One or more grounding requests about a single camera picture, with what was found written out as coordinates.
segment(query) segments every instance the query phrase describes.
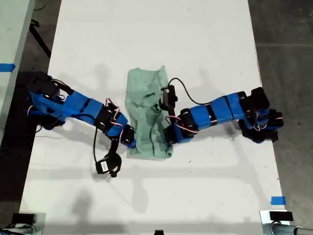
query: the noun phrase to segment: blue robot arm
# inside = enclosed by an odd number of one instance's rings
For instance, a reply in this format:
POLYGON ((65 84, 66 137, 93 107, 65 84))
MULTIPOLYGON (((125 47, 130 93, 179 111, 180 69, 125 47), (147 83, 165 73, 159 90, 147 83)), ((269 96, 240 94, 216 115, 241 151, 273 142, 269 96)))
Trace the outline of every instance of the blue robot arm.
POLYGON ((183 109, 175 116, 177 97, 173 85, 162 88, 161 109, 169 112, 170 126, 164 130, 169 145, 190 141, 200 130, 237 120, 243 136, 255 143, 278 140, 278 129, 284 125, 282 114, 269 108, 262 87, 219 97, 211 102, 183 109))
POLYGON ((36 117, 43 128, 51 130, 63 125, 66 118, 76 118, 101 130, 112 144, 109 153, 102 160, 97 161, 94 154, 96 169, 99 174, 110 173, 112 177, 116 177, 121 165, 121 159, 116 154, 118 144, 122 143, 129 148, 135 148, 136 145, 134 129, 127 124, 127 119, 119 108, 110 99, 103 104, 44 73, 35 77, 27 88, 31 101, 27 114, 36 117), (66 92, 67 96, 60 94, 60 90, 66 92))

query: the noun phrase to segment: gray floor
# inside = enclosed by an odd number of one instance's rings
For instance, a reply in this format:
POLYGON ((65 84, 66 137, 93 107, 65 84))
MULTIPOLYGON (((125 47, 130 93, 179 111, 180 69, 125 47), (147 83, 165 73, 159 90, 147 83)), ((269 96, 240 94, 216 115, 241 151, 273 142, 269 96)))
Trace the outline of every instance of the gray floor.
MULTIPOLYGON (((33 15, 50 48, 60 2, 45 0, 33 15)), ((263 87, 285 121, 274 150, 287 209, 295 224, 313 228, 313 1, 249 0, 249 6, 263 87)), ((45 71, 48 62, 29 34, 20 71, 45 71)), ((0 203, 0 225, 18 208, 19 201, 0 203)))

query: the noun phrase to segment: white table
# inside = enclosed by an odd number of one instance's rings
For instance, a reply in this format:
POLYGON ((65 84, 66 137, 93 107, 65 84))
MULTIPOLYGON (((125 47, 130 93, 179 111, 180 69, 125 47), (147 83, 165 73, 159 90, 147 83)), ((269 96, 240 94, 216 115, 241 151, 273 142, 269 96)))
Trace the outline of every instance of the white table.
MULTIPOLYGON (((161 65, 199 102, 250 94, 261 80, 247 0, 62 1, 54 78, 127 114, 128 71, 161 65)), ((193 106, 175 85, 176 111, 193 106)), ((45 212, 44 234, 261 234, 259 210, 281 196, 272 143, 257 145, 231 123, 176 145, 165 161, 134 160, 120 147, 112 180, 95 173, 93 135, 69 120, 35 138, 20 210, 45 212)), ((108 142, 98 136, 103 156, 108 142)))
POLYGON ((0 144, 33 10, 34 0, 0 0, 0 64, 16 66, 0 72, 0 144))

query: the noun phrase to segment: black cable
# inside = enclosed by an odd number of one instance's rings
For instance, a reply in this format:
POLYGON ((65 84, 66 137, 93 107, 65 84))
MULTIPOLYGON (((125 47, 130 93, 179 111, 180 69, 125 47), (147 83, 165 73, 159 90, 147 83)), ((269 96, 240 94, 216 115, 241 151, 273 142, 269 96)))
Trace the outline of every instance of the black cable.
POLYGON ((191 98, 190 94, 188 93, 187 88, 185 87, 185 84, 184 84, 179 78, 177 78, 177 77, 172 78, 172 79, 169 81, 168 86, 171 84, 171 82, 172 82, 173 80, 178 80, 178 81, 182 84, 182 86, 184 87, 184 89, 185 89, 185 91, 186 91, 186 93, 187 93, 189 99, 190 99, 192 102, 194 102, 195 104, 205 105, 205 104, 211 103, 211 102, 207 102, 207 103, 198 103, 198 102, 194 101, 193 98, 191 98))
POLYGON ((36 131, 35 133, 38 133, 38 132, 40 132, 42 128, 43 128, 43 126, 41 126, 41 125, 40 125, 40 128, 39 128, 39 130, 38 130, 38 131, 36 131))
POLYGON ((8 229, 0 229, 0 232, 6 233, 6 234, 13 234, 13 235, 24 235, 24 234, 21 234, 21 233, 12 232, 12 231, 10 231, 8 229))
POLYGON ((14 228, 15 224, 14 223, 10 223, 8 226, 6 226, 4 229, 11 229, 14 228))
POLYGON ((98 133, 98 128, 96 127, 96 131, 94 132, 94 139, 93 139, 93 159, 94 162, 97 163, 97 158, 96 158, 96 139, 97 139, 97 133, 98 133))

